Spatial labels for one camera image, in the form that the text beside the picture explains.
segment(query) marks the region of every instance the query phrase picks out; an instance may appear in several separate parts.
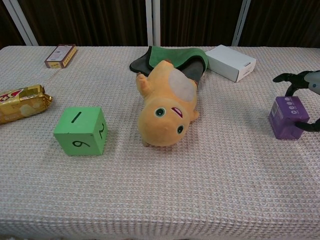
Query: purple cube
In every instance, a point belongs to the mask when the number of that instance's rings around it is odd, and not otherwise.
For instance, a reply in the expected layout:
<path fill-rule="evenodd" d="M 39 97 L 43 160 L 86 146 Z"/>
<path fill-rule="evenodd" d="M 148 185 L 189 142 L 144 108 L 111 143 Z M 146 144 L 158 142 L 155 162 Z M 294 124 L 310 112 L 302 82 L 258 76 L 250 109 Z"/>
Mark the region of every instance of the purple cube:
<path fill-rule="evenodd" d="M 308 122 L 310 119 L 305 107 L 297 96 L 278 96 L 275 98 L 269 121 L 275 138 L 297 140 L 304 132 L 295 122 Z"/>

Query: dark curtain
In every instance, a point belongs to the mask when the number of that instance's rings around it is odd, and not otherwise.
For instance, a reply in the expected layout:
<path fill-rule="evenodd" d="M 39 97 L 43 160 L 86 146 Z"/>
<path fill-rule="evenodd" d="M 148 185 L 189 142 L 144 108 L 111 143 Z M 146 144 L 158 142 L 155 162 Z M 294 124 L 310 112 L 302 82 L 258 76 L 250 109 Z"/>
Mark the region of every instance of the dark curtain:
<path fill-rule="evenodd" d="M 163 46 L 230 46 L 242 0 L 161 0 Z"/>
<path fill-rule="evenodd" d="M 147 46 L 145 0 L 18 0 L 40 46 Z"/>
<path fill-rule="evenodd" d="M 0 49 L 6 46 L 26 45 L 5 4 L 0 1 Z"/>
<path fill-rule="evenodd" d="M 251 0 L 239 46 L 320 48 L 320 0 Z"/>

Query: plush toy eye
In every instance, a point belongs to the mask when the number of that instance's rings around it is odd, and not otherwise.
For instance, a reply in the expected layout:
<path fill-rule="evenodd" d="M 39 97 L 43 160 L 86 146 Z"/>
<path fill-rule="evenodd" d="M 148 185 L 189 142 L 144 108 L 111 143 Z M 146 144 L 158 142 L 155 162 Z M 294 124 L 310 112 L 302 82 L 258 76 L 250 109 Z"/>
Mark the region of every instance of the plush toy eye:
<path fill-rule="evenodd" d="M 155 110 L 155 115 L 159 118 L 163 117 L 166 113 L 166 110 L 163 107 L 158 108 L 157 110 Z"/>
<path fill-rule="evenodd" d="M 180 133 L 182 133 L 183 130 L 184 130 L 184 126 L 180 125 L 176 131 L 178 134 L 180 134 Z"/>

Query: gold wrapper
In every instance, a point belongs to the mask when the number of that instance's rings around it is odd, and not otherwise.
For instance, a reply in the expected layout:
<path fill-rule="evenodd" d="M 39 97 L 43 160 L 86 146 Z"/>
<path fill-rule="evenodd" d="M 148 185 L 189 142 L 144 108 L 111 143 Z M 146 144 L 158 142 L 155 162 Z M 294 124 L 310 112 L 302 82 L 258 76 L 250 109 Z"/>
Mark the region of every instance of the gold wrapper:
<path fill-rule="evenodd" d="M 30 117 L 45 111 L 53 98 L 41 85 L 0 93 L 0 124 Z"/>

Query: plush toy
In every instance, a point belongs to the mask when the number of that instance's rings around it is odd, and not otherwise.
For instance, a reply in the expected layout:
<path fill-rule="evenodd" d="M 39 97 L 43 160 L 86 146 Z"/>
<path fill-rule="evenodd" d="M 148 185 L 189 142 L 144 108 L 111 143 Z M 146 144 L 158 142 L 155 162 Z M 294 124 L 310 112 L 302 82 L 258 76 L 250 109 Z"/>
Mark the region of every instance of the plush toy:
<path fill-rule="evenodd" d="M 138 119 L 143 144 L 164 147 L 180 141 L 199 117 L 196 82 L 162 60 L 148 77 L 138 72 L 136 86 L 144 99 Z"/>

